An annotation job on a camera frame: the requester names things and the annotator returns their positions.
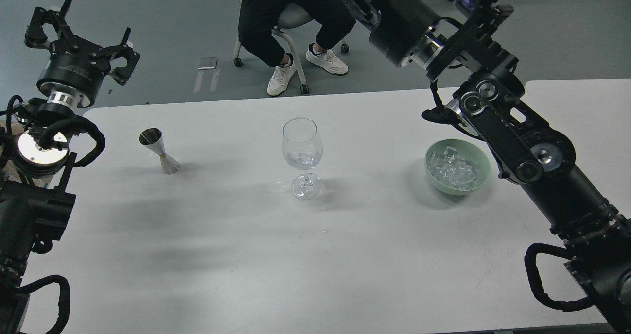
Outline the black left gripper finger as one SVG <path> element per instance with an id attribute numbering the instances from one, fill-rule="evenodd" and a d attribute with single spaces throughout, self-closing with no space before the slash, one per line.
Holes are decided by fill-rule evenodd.
<path id="1" fill-rule="evenodd" d="M 115 46 L 100 47 L 93 51 L 93 64 L 103 77 L 110 76 L 121 86 L 129 82 L 140 54 L 129 42 L 131 27 L 126 27 L 121 42 Z"/>
<path id="2" fill-rule="evenodd" d="M 72 0 L 65 0 L 59 9 L 36 7 L 25 31 L 25 46 L 33 49 L 56 51 L 53 47 L 54 43 L 61 43 L 62 47 L 67 47 L 72 51 L 79 51 L 77 38 L 65 20 L 71 4 Z M 57 40 L 49 40 L 44 30 L 46 25 L 54 29 Z"/>

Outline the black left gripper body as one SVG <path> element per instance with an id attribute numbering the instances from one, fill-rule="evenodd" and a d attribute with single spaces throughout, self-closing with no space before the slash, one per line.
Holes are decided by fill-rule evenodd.
<path id="1" fill-rule="evenodd" d="M 104 78 L 112 65 L 109 57 L 93 57 L 84 47 L 74 50 L 61 41 L 52 42 L 50 58 L 37 81 L 39 91 L 47 96 L 53 89 L 70 90 L 79 99 L 77 107 L 92 107 Z"/>

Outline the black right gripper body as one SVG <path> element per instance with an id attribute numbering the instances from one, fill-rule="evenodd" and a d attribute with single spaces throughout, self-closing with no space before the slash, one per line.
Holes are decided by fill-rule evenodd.
<path id="1" fill-rule="evenodd" d="M 373 0 L 379 21 L 369 41 L 393 65 L 406 65 L 440 16 L 421 0 Z"/>

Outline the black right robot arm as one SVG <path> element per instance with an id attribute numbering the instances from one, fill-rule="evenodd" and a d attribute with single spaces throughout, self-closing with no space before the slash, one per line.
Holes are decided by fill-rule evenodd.
<path id="1" fill-rule="evenodd" d="M 630 221 L 577 167 L 570 139 L 521 100 L 518 58 L 492 38 L 512 6 L 455 0 L 461 23 L 421 0 L 342 1 L 390 62 L 426 71 L 435 107 L 423 118 L 486 143 L 500 179 L 521 186 L 563 242 L 535 243 L 525 253 L 536 300 L 563 312 L 595 306 L 628 334 Z"/>

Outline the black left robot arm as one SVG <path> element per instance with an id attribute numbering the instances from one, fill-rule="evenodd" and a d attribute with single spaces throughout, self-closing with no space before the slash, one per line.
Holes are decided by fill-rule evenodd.
<path id="1" fill-rule="evenodd" d="M 60 334 L 70 317 L 70 285 L 60 275 L 23 284 L 32 253 L 52 250 L 68 225 L 76 195 L 66 186 L 75 168 L 91 164 L 105 149 L 99 128 L 76 112 L 92 107 L 104 79 L 128 83 L 139 61 L 124 31 L 122 41 L 103 47 L 72 32 L 59 9 L 36 7 L 25 31 L 25 46 L 45 49 L 49 60 L 36 87 L 42 98 L 12 96 L 1 112 L 1 332 L 20 334 L 31 294 L 59 287 L 57 318 L 49 329 Z M 12 164 L 11 179 L 4 169 Z"/>

